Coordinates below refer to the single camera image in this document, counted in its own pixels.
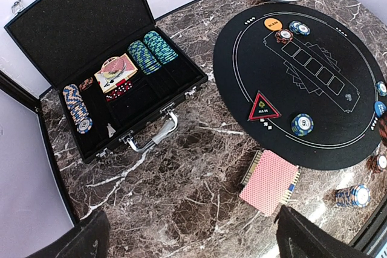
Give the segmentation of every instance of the all in triangle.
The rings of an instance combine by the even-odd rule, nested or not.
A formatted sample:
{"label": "all in triangle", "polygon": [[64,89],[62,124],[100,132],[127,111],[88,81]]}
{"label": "all in triangle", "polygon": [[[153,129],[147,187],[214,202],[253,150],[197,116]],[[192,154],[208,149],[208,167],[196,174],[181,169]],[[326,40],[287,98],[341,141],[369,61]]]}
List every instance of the all in triangle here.
{"label": "all in triangle", "polygon": [[267,98],[258,91],[253,109],[249,116],[249,121],[256,121],[260,119],[278,118],[281,114],[278,110],[267,100]]}

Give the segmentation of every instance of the poker mat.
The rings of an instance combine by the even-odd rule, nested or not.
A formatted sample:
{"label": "poker mat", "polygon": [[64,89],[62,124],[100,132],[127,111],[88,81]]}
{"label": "poker mat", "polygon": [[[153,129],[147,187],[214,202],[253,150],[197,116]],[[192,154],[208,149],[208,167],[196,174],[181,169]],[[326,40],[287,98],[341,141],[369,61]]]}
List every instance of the poker mat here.
{"label": "poker mat", "polygon": [[[275,31],[264,25],[267,18],[283,28],[299,21],[311,32],[277,43]],[[380,142],[374,103],[385,98],[375,87],[384,81],[382,72],[354,33],[321,12],[292,4],[243,11],[221,31],[213,70],[236,121],[290,163],[343,169],[361,162]],[[304,137],[291,130],[301,113],[314,122]]]}

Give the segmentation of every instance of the case handle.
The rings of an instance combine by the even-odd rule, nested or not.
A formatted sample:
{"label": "case handle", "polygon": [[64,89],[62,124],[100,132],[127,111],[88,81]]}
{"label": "case handle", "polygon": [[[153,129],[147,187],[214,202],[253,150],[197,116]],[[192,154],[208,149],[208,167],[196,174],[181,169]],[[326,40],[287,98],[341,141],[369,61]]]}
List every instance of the case handle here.
{"label": "case handle", "polygon": [[167,120],[167,122],[165,122],[158,134],[153,136],[143,147],[137,146],[138,143],[131,134],[128,135],[127,139],[125,140],[125,143],[128,143],[134,151],[140,153],[145,152],[153,145],[159,144],[163,139],[168,136],[168,134],[176,130],[178,124],[177,116],[174,114],[172,109],[168,108],[164,112],[166,115],[169,116],[169,119]]}

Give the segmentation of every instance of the marble table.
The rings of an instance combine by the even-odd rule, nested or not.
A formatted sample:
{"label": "marble table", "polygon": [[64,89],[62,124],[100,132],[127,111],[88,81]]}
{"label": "marble table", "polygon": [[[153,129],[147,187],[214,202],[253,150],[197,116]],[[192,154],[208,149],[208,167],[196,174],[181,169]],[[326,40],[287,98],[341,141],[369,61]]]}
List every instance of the marble table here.
{"label": "marble table", "polygon": [[[176,108],[176,133],[139,154],[124,145],[104,160],[84,164],[57,93],[43,99],[44,118],[57,163],[77,214],[106,211],[110,257],[265,257],[278,255],[275,215],[267,218],[238,198],[238,186],[255,152],[251,139],[227,111],[212,71],[219,32],[234,15],[265,0],[201,0],[157,22],[208,74],[196,97]],[[351,29],[387,73],[387,28],[356,0],[302,0]],[[163,120],[138,135],[140,141]],[[380,146],[378,152],[385,152]],[[334,205],[334,189],[366,184],[367,208]],[[333,237],[349,243],[377,207],[386,174],[370,175],[365,161],[343,170],[301,168],[289,205]]]}

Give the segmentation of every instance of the poker chip case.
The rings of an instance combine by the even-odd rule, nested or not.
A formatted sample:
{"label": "poker chip case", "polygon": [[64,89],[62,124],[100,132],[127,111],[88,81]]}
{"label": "poker chip case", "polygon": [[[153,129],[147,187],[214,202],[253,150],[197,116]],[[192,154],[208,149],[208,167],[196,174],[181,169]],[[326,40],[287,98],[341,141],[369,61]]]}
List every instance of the poker chip case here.
{"label": "poker chip case", "polygon": [[[104,156],[121,144],[143,151],[134,135],[149,122],[167,115],[177,125],[174,107],[207,81],[207,75],[155,25],[146,0],[37,0],[6,26],[32,64],[58,90],[79,152],[85,162]],[[94,74],[111,57],[128,54],[128,47],[156,31],[178,57],[152,74],[140,69],[129,80],[130,89],[106,101]],[[93,83],[81,91],[93,120],[80,134],[65,103],[62,90],[69,84]],[[107,126],[115,129],[109,137]]]}

